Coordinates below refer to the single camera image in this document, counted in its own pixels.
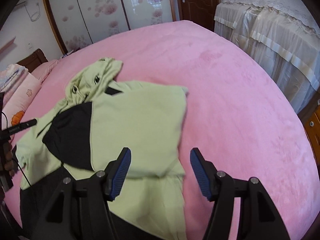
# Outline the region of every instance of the pink quilt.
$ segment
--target pink quilt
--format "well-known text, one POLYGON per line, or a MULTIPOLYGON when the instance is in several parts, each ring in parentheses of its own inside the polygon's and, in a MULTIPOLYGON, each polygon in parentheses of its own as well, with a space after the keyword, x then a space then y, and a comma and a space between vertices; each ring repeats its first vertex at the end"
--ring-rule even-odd
MULTIPOLYGON (((179 147, 189 240, 200 240, 212 211, 202 197, 189 153, 234 178, 258 177, 275 202, 292 240, 300 240, 320 210, 320 182, 303 126, 265 71, 231 42, 192 22, 153 25, 121 33, 60 60, 23 121, 41 117, 64 97, 69 80, 101 57, 122 60, 118 81, 186 86, 188 110, 179 147)), ((17 141, 23 133, 17 134, 17 141)), ((19 184, 6 203, 20 220, 19 184)), ((230 240, 236 239, 239 201, 230 240)))

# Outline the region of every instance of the metal screw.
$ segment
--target metal screw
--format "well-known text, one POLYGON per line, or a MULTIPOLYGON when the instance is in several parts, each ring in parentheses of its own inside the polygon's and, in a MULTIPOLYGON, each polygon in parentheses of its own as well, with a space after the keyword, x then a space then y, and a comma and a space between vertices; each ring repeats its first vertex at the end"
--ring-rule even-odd
POLYGON ((258 178, 256 178, 256 177, 252 177, 252 178, 250 179, 250 181, 251 181, 253 184, 258 184, 258 183, 259 183, 259 180, 258 180, 258 178))
POLYGON ((226 173, 224 171, 218 171, 217 175, 218 175, 218 177, 222 178, 226 175, 226 173))
POLYGON ((106 173, 105 173, 104 171, 98 171, 96 174, 97 174, 97 176, 98 176, 99 178, 101 178, 101 177, 103 177, 106 173))
POLYGON ((64 184, 69 184, 71 182, 71 179, 69 177, 66 177, 63 179, 64 184))

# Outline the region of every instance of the pillow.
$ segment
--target pillow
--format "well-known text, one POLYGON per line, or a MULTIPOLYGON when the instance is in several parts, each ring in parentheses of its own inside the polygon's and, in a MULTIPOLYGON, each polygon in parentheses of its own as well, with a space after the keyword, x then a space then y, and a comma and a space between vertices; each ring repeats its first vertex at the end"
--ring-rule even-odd
MULTIPOLYGON (((40 88, 40 81, 28 73, 25 80, 13 93, 12 97, 2 110, 8 118, 8 127, 20 123, 21 118, 30 106, 36 94, 39 92, 40 88)), ((6 128, 7 120, 2 114, 2 130, 6 128)))
POLYGON ((52 69, 58 64, 58 60, 54 59, 49 62, 42 63, 39 67, 37 67, 34 71, 32 71, 32 75, 36 77, 40 83, 42 84, 47 76, 50 74, 52 69))

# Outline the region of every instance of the wardrobe door panel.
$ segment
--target wardrobe door panel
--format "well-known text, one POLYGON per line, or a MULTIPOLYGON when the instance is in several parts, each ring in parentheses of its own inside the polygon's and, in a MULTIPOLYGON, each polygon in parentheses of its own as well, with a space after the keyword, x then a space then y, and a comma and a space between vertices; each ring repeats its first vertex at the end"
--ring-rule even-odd
POLYGON ((172 22, 170 0, 123 0, 131 29, 172 22))
POLYGON ((78 0, 92 42, 128 31, 121 0, 78 0))
POLYGON ((49 0, 49 3, 59 33, 68 51, 92 44, 77 0, 49 0))

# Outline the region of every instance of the wooden door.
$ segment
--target wooden door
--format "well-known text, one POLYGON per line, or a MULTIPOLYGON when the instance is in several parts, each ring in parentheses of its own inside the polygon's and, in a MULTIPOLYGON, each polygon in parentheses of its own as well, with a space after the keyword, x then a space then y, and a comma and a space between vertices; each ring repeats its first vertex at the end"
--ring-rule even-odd
POLYGON ((218 0, 180 0, 183 20, 192 21, 208 30, 214 29, 214 13, 218 0))

